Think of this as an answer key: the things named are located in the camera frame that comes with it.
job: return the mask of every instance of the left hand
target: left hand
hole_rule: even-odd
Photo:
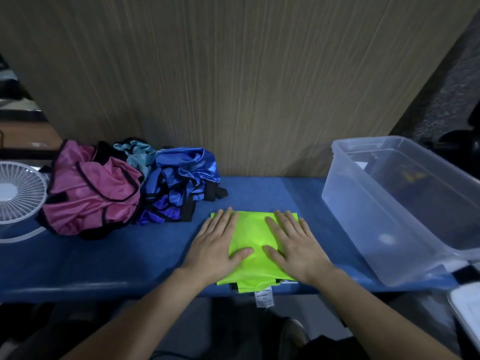
[[[219,210],[214,218],[207,218],[188,250],[181,268],[188,271],[206,287],[217,283],[254,252],[242,248],[229,256],[230,242],[237,226],[238,212],[232,208]]]

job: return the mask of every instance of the blue table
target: blue table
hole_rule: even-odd
[[[451,274],[395,288],[381,284],[323,202],[324,183],[322,178],[223,177],[221,187],[229,196],[198,202],[190,223],[130,225],[100,241],[43,232],[22,242],[0,244],[0,303],[143,296],[183,262],[191,240],[209,214],[228,206],[242,211],[297,212],[307,220],[332,262],[369,291],[446,290],[457,285]],[[24,232],[28,225],[35,223],[22,223]],[[315,293],[315,289],[283,283],[273,292],[301,294]],[[232,294],[228,285],[210,285],[201,296]]]

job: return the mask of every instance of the clear plastic storage box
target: clear plastic storage box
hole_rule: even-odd
[[[399,136],[332,149],[321,196],[382,283],[480,258],[480,181]]]

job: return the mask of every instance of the pile of clothes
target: pile of clothes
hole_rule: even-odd
[[[60,235],[98,240],[131,223],[191,221],[196,201],[226,197],[215,156],[128,138],[113,146],[65,140],[50,168],[39,223]]]

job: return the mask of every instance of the forearm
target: forearm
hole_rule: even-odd
[[[163,284],[105,324],[62,360],[150,358],[165,333],[202,289],[193,276],[177,269]]]
[[[458,359],[342,270],[319,276],[316,287],[372,359]]]

